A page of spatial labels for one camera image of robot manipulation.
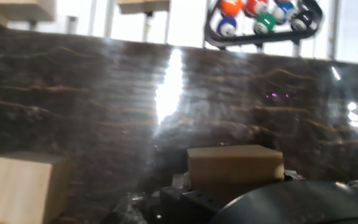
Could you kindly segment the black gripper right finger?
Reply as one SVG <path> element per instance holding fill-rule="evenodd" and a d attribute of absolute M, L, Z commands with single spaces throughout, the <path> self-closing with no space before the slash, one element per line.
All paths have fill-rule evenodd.
<path fill-rule="evenodd" d="M 298 174 L 295 170 L 284 170 L 284 181 L 298 181 L 303 179 L 304 177 Z"/>

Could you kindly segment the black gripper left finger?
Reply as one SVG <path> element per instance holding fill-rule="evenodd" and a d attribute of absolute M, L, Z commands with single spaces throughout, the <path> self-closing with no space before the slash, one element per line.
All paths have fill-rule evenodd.
<path fill-rule="evenodd" d="M 226 204 L 199 190 L 191 190 L 190 174 L 175 174 L 172 183 L 147 201 L 147 222 L 207 224 Z"/>

